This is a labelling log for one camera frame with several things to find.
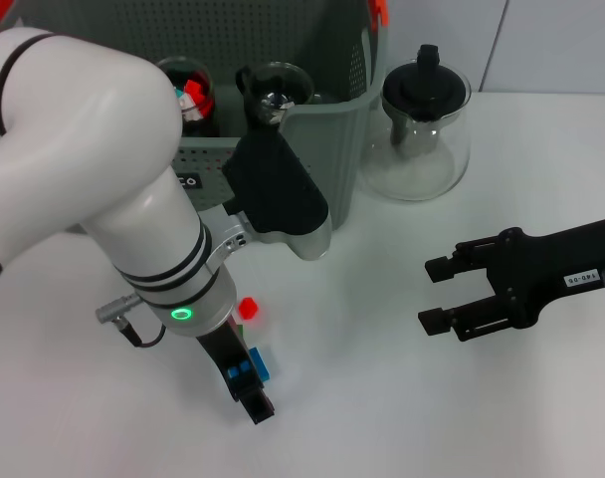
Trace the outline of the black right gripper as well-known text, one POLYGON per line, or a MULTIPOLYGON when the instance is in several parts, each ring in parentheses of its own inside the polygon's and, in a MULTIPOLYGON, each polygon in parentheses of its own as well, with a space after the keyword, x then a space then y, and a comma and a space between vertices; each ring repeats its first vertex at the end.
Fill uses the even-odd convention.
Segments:
POLYGON ((429 260, 425 269, 433 283, 485 270, 496 293, 457 308, 420 312, 428 336, 453 331, 465 342, 526 329, 558 299, 605 290, 605 220, 538 237, 510 228, 498 237, 458 243, 451 257, 429 260))

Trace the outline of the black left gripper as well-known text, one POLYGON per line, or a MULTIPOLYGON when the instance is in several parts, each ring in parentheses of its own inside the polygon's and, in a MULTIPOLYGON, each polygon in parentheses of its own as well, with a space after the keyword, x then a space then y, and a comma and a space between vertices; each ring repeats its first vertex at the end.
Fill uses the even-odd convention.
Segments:
POLYGON ((249 417, 259 424, 275 414, 262 381, 250 359, 238 326, 228 317, 218 328, 197 341, 223 376, 235 401, 240 401, 249 417))

